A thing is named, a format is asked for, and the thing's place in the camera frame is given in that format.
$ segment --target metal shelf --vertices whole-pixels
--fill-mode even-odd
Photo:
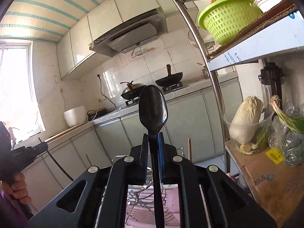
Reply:
[[[207,64],[210,71],[304,49],[304,19],[299,11],[235,45]]]

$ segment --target spoon handle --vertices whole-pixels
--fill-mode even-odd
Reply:
[[[149,146],[151,153],[153,189],[154,189],[154,217],[156,228],[165,228],[164,206],[162,200],[161,184],[158,168],[158,141],[157,137],[149,137]]]

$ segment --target tiled floor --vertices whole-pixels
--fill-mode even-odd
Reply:
[[[208,159],[206,161],[196,163],[196,165],[201,166],[201,167],[208,167],[209,165],[214,164],[218,166],[222,171],[225,171],[225,165],[224,165],[224,155],[217,156],[216,158]],[[230,173],[231,175],[235,175],[239,173],[239,170],[233,160],[231,160],[230,163]]]

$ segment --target human hand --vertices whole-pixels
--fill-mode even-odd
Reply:
[[[28,205],[32,202],[31,197],[26,189],[25,176],[22,173],[17,173],[14,176],[15,183],[9,186],[6,182],[1,182],[3,192],[8,200],[13,205],[10,195],[13,195],[16,199],[19,199],[22,204]]]

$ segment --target spoon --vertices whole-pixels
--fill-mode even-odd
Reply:
[[[155,224],[156,228],[164,228],[165,217],[158,168],[158,133],[168,119],[167,105],[160,90],[154,85],[149,85],[142,90],[138,106],[139,120],[148,130],[153,174]]]

